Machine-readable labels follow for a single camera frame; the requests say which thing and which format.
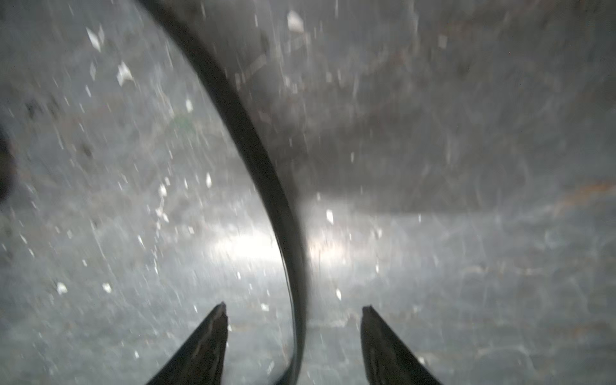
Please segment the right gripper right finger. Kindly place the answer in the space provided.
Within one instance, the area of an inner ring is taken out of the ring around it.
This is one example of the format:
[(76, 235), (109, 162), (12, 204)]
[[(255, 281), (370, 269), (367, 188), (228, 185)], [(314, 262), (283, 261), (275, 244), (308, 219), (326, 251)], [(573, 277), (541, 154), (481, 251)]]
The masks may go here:
[(441, 385), (372, 306), (363, 307), (360, 339), (371, 385)]

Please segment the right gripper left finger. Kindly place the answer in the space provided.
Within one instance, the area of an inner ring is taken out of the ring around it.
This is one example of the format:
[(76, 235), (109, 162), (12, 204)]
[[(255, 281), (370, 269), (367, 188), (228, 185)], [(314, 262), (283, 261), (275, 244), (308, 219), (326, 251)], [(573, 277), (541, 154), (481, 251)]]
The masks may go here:
[(221, 385), (228, 334), (226, 304), (222, 302), (147, 385)]

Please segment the black belt with silver buckle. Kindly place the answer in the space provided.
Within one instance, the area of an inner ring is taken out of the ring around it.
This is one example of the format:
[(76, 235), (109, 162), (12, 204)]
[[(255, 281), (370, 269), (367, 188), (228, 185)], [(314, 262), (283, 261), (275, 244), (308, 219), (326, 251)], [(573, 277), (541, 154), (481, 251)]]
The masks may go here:
[(236, 145), (258, 191), (276, 238), (286, 273), (293, 314), (294, 348), (278, 384), (295, 384), (300, 375), (306, 344), (308, 280), (303, 235), (295, 211), (258, 131), (226, 74), (206, 46), (173, 11), (158, 1), (142, 1), (154, 20), (181, 49)]

